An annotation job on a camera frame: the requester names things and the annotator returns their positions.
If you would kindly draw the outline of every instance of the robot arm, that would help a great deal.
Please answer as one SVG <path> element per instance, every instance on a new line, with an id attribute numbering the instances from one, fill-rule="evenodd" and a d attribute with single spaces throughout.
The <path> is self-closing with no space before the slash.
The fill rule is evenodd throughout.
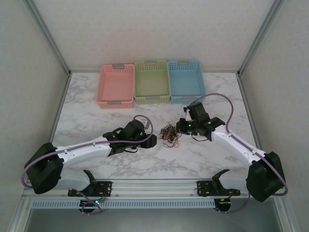
<path id="1" fill-rule="evenodd" d="M 279 156 L 259 150 L 231 131 L 226 130 L 225 123 L 211 118 L 202 103 L 194 102 L 184 108 L 186 119 L 181 118 L 176 130 L 184 134 L 205 136 L 235 156 L 246 168 L 243 172 L 220 171 L 212 178 L 212 185 L 220 192 L 223 189 L 248 191 L 256 200 L 263 202 L 283 187 L 282 181 L 273 170 L 259 157 L 265 158 L 284 180 Z"/>
<path id="2" fill-rule="evenodd" d="M 96 180 L 91 172 L 74 171 L 69 167 L 94 158 L 122 153 L 127 148 L 151 148 L 155 145 L 156 136 L 146 134 L 144 124 L 134 119 L 125 128 L 118 128 L 85 143 L 61 147 L 45 143 L 26 163 L 25 168 L 36 194 L 53 188 L 69 188 L 91 195 L 96 187 Z M 46 158 L 29 167 L 33 161 L 46 155 Z"/>

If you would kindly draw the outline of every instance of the green basket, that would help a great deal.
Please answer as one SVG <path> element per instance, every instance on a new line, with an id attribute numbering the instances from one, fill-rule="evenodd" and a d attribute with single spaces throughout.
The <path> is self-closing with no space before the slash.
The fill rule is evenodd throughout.
<path id="1" fill-rule="evenodd" d="M 166 103 L 170 99 L 169 69 L 166 60 L 137 61 L 135 91 L 137 104 Z"/>

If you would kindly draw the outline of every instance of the white wall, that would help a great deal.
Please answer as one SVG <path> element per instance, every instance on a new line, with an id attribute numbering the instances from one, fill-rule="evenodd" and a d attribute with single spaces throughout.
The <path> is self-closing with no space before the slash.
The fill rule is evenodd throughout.
<path id="1" fill-rule="evenodd" d="M 288 199 L 308 231 L 308 0 L 285 1 L 242 80 L 262 147 L 280 156 Z"/>
<path id="2" fill-rule="evenodd" d="M 0 7 L 0 232 L 23 192 L 23 166 L 47 142 L 66 76 L 21 0 Z"/>
<path id="3" fill-rule="evenodd" d="M 238 70 L 274 0 L 35 0 L 71 70 L 199 59 Z"/>

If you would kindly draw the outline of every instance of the basket handle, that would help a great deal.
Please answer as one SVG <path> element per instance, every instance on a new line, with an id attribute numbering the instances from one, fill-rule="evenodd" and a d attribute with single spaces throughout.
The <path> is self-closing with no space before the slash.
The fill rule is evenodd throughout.
<path id="1" fill-rule="evenodd" d="M 112 64 L 113 69 L 125 69 L 125 64 Z"/>
<path id="2" fill-rule="evenodd" d="M 156 60 L 145 60 L 144 64 L 145 65 L 156 65 L 157 61 Z"/>
<path id="3" fill-rule="evenodd" d="M 189 65 L 190 61 L 189 60 L 178 60 L 177 65 Z"/>
<path id="4" fill-rule="evenodd" d="M 183 96 L 183 99 L 196 99 L 196 96 Z"/>
<path id="5" fill-rule="evenodd" d="M 108 105 L 121 105 L 121 101 L 120 102 L 119 101 L 115 101 L 115 102 L 114 101 L 108 101 L 107 104 Z"/>
<path id="6" fill-rule="evenodd" d="M 149 96 L 149 97 L 145 97 L 146 100 L 156 100 L 156 99 L 160 99 L 160 96 Z"/>

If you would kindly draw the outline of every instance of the pile of wires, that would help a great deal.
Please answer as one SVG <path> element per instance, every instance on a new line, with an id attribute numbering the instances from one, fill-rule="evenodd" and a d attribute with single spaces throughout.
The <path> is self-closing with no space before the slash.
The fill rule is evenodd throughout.
<path id="1" fill-rule="evenodd" d="M 163 140 L 164 147 L 179 147 L 178 139 L 182 136 L 182 134 L 176 131 L 176 127 L 173 126 L 170 122 L 168 125 L 161 129 L 160 139 Z"/>

